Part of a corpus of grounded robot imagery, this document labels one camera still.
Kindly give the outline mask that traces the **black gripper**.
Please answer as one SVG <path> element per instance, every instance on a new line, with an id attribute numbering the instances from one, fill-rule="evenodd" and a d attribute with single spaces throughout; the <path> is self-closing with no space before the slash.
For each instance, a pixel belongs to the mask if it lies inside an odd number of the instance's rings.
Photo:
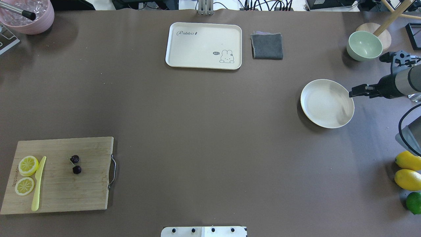
<path id="1" fill-rule="evenodd" d="M 386 75 L 377 84 L 369 85 L 373 87 L 370 93 L 367 92 L 367 84 L 352 87 L 349 97 L 369 96 L 369 98 L 384 97 L 387 99 L 399 98 L 399 91 L 395 84 L 396 74 Z"/>

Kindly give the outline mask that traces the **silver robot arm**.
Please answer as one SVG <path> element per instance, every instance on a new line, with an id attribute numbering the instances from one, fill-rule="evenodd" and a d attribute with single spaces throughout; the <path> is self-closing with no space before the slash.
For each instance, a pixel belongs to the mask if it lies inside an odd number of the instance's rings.
<path id="1" fill-rule="evenodd" d="M 369 98 L 384 97 L 386 99 L 400 98 L 415 93 L 420 93 L 420 65 L 402 69 L 380 79 L 377 84 L 362 84 L 353 87 L 349 97 L 368 96 Z M 413 155 L 420 156 L 420 117 L 406 126 L 402 126 L 404 119 L 420 104 L 404 113 L 398 122 L 396 141 Z"/>

